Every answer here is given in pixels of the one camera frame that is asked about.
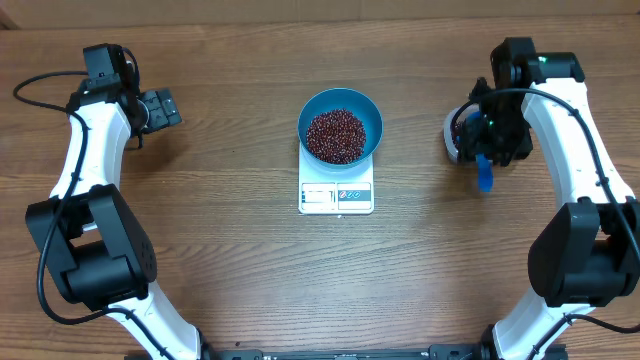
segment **blue bowl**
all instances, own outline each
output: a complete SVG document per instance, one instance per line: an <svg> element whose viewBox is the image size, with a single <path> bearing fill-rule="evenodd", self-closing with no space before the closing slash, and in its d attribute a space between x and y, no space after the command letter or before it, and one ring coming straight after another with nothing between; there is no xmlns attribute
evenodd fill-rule
<svg viewBox="0 0 640 360"><path fill-rule="evenodd" d="M364 126L367 134L364 152L360 158L349 164L331 164L322 161L309 151L307 147L307 130L316 116L336 109L347 109L355 115ZM298 138L304 150L321 165L333 169L348 169L362 163L371 156L382 140L382 115L376 104L366 95L353 89L335 88L316 94L302 108L298 118Z"/></svg>

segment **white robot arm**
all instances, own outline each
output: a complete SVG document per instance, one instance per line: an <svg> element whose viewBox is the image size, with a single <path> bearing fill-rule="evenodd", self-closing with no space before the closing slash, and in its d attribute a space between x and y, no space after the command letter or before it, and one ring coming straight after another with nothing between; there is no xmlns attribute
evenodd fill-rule
<svg viewBox="0 0 640 360"><path fill-rule="evenodd" d="M83 126L70 116L62 176L49 200L29 206L27 225L42 252L45 229L52 222L65 224L50 239L47 267L67 301L83 302L121 323L152 359L206 360L208 347L199 331L178 314L155 281L153 247L118 191L127 141L137 135L141 147L142 134L181 122L168 90L140 93L137 64L133 73L124 51L109 44L84 50L89 78L66 109L86 124L86 149ZM54 210L73 183L83 150L78 181L56 221ZM102 241L78 247L69 242L95 229Z"/></svg>
<svg viewBox="0 0 640 360"><path fill-rule="evenodd" d="M598 134L587 102L587 87L573 78L547 79L545 83L531 84L532 89L555 95L580 110L589 127L600 161L609 178L609 185L616 200L625 203L634 197L631 188L616 171ZM580 125L567 110L553 101L538 95L525 95L522 103L524 119L531 125L551 173L556 193L557 210L566 203L580 198L590 198L598 204L609 203L591 157L589 146ZM529 288L513 311L493 328L498 356L504 360L526 359L531 349L566 314L586 315L595 310L588 303L547 306L545 299ZM535 359L544 357L547 347L569 327L565 324L541 349Z"/></svg>
<svg viewBox="0 0 640 360"><path fill-rule="evenodd" d="M483 336L482 346L490 349L490 356L477 358L539 360L571 324L571 315L586 315L633 291L640 273L631 246L635 240L617 226L614 210L622 204L624 216L632 220L626 221L634 226L639 210L598 134L574 54L538 54L531 39L507 38L492 52L491 63L497 91L479 79L472 101L445 122L449 156L471 162L482 155L507 166L532 150L530 126L551 173L558 213L529 252L532 287ZM476 100L480 114L456 123L474 98L481 99ZM562 101L579 111L586 131ZM586 133L593 139L611 197L603 189ZM609 241L595 241L601 228L611 235Z"/></svg>

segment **wooden table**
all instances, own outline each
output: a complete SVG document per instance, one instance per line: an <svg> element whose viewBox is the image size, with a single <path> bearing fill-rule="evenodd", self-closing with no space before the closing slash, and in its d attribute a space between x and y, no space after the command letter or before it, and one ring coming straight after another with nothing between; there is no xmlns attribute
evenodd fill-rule
<svg viewBox="0 0 640 360"><path fill-rule="evenodd" d="M62 114L11 96L20 81L84 69L82 48L111 42L138 58L143 89L169 87L184 123L128 152L121 191L155 246L158 281L218 349L416 348L475 342L529 286L527 252L555 213L535 144L496 169L494 191L447 161L441 127L506 36L573 51L600 134L640 190L640 17L442 19L0 32L0 358L120 359L138 351L109 319L67 327L41 311L38 252L24 224L67 151ZM80 79L30 98L65 104ZM381 109L376 210L301 216L297 116L315 93L351 87ZM99 235L90 233L89 239ZM52 306L66 304L48 274ZM594 314L640 321L639 291ZM572 359L637 359L640 335L586 323L561 339Z"/></svg>

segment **bowl of red beans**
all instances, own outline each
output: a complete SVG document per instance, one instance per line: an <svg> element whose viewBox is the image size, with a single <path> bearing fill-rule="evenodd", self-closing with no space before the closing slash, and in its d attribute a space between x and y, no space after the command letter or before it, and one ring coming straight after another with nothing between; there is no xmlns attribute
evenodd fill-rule
<svg viewBox="0 0 640 360"><path fill-rule="evenodd" d="M304 151L333 170L354 167L371 156L382 132L378 107L353 89L335 88L315 95L298 118Z"/></svg>

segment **white scale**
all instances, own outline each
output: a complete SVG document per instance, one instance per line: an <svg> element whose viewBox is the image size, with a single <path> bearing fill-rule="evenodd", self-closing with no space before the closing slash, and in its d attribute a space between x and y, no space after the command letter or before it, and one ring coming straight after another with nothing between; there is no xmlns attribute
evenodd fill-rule
<svg viewBox="0 0 640 360"><path fill-rule="evenodd" d="M322 166L300 144L298 210L302 214L371 214L373 156L344 170Z"/></svg>

